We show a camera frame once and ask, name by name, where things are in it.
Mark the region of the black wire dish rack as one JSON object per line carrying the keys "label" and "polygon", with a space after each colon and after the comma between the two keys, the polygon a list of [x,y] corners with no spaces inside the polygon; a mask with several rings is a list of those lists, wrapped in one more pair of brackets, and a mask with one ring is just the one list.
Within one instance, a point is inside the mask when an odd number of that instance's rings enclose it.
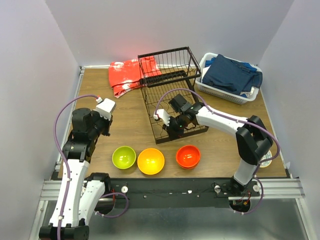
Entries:
{"label": "black wire dish rack", "polygon": [[[147,110],[149,122],[156,144],[171,141],[163,129],[163,121],[155,120],[155,110],[164,109],[173,117],[178,114],[169,105],[169,101],[181,94],[192,105],[200,102],[195,94],[195,81],[200,77],[200,66],[188,46],[172,48],[138,55],[138,59],[154,57],[161,73],[157,76],[140,79],[141,93]],[[208,127],[197,125],[194,129],[185,130],[182,138],[205,133]]]}

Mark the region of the green bowl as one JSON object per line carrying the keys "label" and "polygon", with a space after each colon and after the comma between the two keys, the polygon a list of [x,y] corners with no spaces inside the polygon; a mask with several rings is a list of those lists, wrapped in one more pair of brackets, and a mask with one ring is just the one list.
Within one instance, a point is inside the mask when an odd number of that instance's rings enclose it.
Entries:
{"label": "green bowl", "polygon": [[136,158],[136,152],[132,147],[120,146],[112,154],[112,163],[116,168],[126,170],[135,164]]}

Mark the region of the red orange bowl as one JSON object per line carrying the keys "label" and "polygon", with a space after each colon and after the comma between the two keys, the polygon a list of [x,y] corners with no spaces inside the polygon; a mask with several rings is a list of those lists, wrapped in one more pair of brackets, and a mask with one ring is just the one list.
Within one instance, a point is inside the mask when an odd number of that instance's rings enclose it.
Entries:
{"label": "red orange bowl", "polygon": [[185,145],[178,149],[175,159],[180,167],[194,169],[200,162],[201,152],[194,145]]}

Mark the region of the yellow orange bowl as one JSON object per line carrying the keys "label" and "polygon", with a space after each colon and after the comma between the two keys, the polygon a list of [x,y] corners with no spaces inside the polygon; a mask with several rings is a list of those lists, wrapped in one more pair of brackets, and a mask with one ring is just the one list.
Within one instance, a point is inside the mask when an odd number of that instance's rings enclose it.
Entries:
{"label": "yellow orange bowl", "polygon": [[146,148],[138,155],[137,166],[145,175],[156,175],[164,168],[165,157],[156,148]]}

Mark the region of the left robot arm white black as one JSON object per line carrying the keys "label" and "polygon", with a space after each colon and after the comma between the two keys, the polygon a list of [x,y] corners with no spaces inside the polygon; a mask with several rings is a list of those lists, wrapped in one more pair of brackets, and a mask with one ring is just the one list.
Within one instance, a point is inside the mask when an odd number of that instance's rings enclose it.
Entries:
{"label": "left robot arm white black", "polygon": [[109,136],[113,108],[78,108],[72,112],[72,130],[62,148],[63,177],[55,210],[49,225],[39,231],[41,240],[87,240],[89,221],[99,198],[111,191],[107,173],[89,176],[83,183],[100,135]]}

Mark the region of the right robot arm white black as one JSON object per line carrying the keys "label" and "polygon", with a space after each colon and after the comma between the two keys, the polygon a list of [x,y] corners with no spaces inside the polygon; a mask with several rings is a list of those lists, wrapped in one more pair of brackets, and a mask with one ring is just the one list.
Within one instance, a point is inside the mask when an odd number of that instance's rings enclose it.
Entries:
{"label": "right robot arm white black", "polygon": [[169,115],[164,109],[156,109],[153,118],[162,120],[162,128],[171,141],[182,138],[190,124],[214,128],[235,137],[240,163],[227,185],[227,192],[234,196],[247,192],[260,161],[275,142],[262,120],[255,115],[250,118],[233,116],[204,102],[191,104],[181,94],[170,100],[169,105],[177,116]]}

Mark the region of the red white folded cloth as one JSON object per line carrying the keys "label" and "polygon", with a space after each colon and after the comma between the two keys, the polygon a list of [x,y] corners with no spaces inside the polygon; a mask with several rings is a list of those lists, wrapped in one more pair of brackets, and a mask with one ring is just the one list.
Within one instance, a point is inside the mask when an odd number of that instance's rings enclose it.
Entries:
{"label": "red white folded cloth", "polygon": [[161,74],[153,56],[111,62],[108,68],[108,80],[115,98],[140,88],[143,85],[140,83],[141,78]]}

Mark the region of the white laundry basket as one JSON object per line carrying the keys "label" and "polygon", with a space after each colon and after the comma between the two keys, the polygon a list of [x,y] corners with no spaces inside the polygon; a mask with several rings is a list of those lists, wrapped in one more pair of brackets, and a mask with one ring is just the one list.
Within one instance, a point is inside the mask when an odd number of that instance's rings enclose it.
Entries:
{"label": "white laundry basket", "polygon": [[232,103],[239,104],[239,105],[243,105],[247,102],[254,101],[256,98],[253,98],[253,99],[244,98],[244,97],[241,97],[240,95],[232,94],[232,93],[223,91],[221,89],[218,89],[218,88],[215,88],[215,87],[212,87],[212,86],[209,86],[209,85],[203,83],[202,78],[205,76],[207,70],[209,69],[209,65],[206,64],[206,62],[211,61],[212,58],[216,58],[217,56],[218,56],[218,54],[216,54],[216,53],[207,52],[202,57],[202,59],[199,63],[201,75],[200,75],[200,77],[197,77],[195,80],[195,84],[196,84],[198,90],[200,90],[201,92],[210,94],[212,96],[219,97],[224,100],[230,101]]}

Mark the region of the dark blue folded jeans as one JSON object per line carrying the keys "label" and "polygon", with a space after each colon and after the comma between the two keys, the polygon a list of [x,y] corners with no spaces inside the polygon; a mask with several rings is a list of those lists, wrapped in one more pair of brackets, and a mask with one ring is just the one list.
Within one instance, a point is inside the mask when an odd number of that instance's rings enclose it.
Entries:
{"label": "dark blue folded jeans", "polygon": [[234,95],[249,93],[252,88],[260,88],[263,73],[247,62],[232,60],[218,54],[205,61],[207,71],[201,82],[207,86]]}

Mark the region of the white cloth in basket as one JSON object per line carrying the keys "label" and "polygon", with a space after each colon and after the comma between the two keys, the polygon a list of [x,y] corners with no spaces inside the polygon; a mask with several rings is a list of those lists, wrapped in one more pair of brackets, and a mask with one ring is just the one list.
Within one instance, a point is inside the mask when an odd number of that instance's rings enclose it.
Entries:
{"label": "white cloth in basket", "polygon": [[259,88],[252,86],[250,91],[242,91],[240,96],[246,99],[255,99],[259,92]]}

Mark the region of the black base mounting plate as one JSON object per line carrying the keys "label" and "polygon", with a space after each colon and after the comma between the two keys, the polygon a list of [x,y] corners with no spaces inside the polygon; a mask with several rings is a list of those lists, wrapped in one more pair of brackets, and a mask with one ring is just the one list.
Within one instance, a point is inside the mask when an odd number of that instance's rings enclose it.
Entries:
{"label": "black base mounting plate", "polygon": [[252,180],[236,186],[230,178],[110,178],[106,184],[87,186],[81,203],[96,206],[100,196],[115,191],[106,204],[117,209],[128,203],[131,209],[156,208],[228,208],[231,200],[260,196],[259,185]]}

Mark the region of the blue patterned ceramic bowl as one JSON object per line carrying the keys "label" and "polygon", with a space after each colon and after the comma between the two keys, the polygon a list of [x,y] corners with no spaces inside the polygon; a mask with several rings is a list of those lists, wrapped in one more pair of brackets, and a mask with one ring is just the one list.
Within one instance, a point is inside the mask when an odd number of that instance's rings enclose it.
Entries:
{"label": "blue patterned ceramic bowl", "polygon": [[259,167],[260,168],[266,168],[268,167],[271,163],[272,163],[272,153],[271,151],[269,150],[260,160],[259,162]]}

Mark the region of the aluminium table edge rail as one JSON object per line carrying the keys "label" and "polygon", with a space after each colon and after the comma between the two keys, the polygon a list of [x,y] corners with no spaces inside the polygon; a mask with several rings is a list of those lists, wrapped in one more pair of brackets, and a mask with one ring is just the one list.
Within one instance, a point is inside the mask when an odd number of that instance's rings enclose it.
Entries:
{"label": "aluminium table edge rail", "polygon": [[[64,124],[65,128],[64,128],[63,136],[61,137],[61,139],[58,142],[60,147],[67,140],[68,135],[69,135],[69,130],[71,127],[72,111],[75,109],[75,105],[77,102],[75,100],[75,98],[78,97],[80,87],[82,84],[82,80],[83,80],[83,76],[84,76],[84,72],[85,72],[84,66],[80,66],[78,79],[76,81],[75,93],[74,93],[73,98],[71,99],[72,102],[70,104],[68,104],[66,107],[66,112],[68,113],[68,115],[67,115],[68,118],[67,118],[67,122]],[[62,157],[61,157],[60,153],[58,153],[51,176],[49,177],[48,180],[45,179],[43,182],[41,194],[40,194],[40,199],[38,202],[35,218],[33,221],[32,228],[31,228],[29,240],[39,240],[40,228],[43,226],[43,224],[47,223],[47,217],[49,215],[50,209],[52,208],[52,204],[54,203],[55,200],[42,196],[42,193],[44,191],[45,185],[48,182],[53,182],[54,186],[56,186],[56,187],[58,186],[58,181],[60,181],[60,179],[58,179],[58,174],[59,174],[60,167],[62,165],[62,161],[63,161]]]}

